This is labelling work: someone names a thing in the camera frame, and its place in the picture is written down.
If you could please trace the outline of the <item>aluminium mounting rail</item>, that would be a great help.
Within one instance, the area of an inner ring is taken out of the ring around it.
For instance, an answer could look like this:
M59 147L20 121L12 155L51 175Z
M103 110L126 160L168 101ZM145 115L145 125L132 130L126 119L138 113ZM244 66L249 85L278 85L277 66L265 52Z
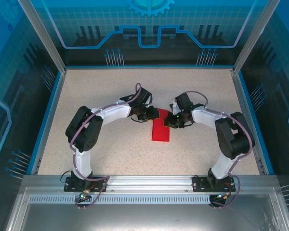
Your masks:
M64 184L58 175L24 176L20 186L21 193L61 193ZM240 175L235 180L236 189L243 193L271 192L278 190L279 183L274 175ZM110 193L192 193L196 185L192 176L111 176L106 187Z

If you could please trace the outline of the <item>aluminium frame post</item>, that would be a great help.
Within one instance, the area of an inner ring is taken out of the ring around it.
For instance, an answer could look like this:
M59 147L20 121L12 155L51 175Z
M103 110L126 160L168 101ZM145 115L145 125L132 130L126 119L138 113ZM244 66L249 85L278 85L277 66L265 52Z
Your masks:
M36 9L34 8L33 4L30 0L17 0L20 6L22 7L24 13L26 14L28 20L30 21L31 25L33 26L34 30L36 31L39 39L43 43L46 51L50 55L51 59L53 60L55 66L60 71L61 74L66 74L66 66L55 47L46 27L44 26L41 18L39 17Z
M257 20L253 30L251 31L250 36L247 39L241 53L239 54L233 70L231 71L232 78L238 76L239 71L243 67L245 61L250 55L252 49L254 48L256 42L258 41L260 35L263 33L268 21L273 15L276 7L278 6L280 0L268 0L266 6L264 7L259 19Z

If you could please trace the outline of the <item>blue table edge strip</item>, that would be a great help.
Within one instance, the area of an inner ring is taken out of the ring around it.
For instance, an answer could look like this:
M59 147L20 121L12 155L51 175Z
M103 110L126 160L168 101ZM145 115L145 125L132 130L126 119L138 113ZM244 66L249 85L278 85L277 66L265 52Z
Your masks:
M41 127L39 129L37 140L31 155L31 159L26 170L26 175L36 175L39 171L40 162L45 151L47 139L50 133L65 77L66 74L62 74L61 72L58 72L56 76Z

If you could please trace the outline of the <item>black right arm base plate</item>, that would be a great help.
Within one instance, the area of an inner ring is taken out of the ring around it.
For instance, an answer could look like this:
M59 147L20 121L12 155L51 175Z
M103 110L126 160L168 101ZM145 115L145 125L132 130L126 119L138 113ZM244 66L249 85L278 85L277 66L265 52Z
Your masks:
M217 193L217 192L235 192L236 186L234 179L226 177L221 180L217 180L212 176L193 176L192 177L193 192L204 192L204 193Z

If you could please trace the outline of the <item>red cloth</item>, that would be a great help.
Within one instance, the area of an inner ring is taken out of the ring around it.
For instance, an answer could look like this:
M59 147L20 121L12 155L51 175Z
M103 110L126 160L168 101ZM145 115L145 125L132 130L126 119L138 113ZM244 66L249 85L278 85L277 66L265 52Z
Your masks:
M160 109L159 119L153 121L152 126L152 141L169 142L170 141L170 128L164 125L164 120L168 114L168 110Z

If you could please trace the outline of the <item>grey metal tray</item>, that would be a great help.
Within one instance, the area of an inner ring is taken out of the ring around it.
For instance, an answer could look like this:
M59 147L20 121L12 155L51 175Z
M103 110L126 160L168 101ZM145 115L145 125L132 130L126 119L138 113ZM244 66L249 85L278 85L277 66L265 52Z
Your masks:
M35 195L76 194L18 195L5 231L289 231L287 207L274 190L234 193L226 200L209 195L208 205L97 205L87 200L81 208L75 204L29 204Z

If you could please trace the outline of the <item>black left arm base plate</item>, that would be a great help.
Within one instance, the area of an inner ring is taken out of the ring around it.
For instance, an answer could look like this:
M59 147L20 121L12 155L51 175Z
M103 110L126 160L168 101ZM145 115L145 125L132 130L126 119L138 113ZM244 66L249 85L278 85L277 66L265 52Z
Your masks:
M105 184L105 180L99 181L87 181L79 180L73 177L67 177L64 185L64 192L80 193L84 190L90 190L90 192L99 192Z

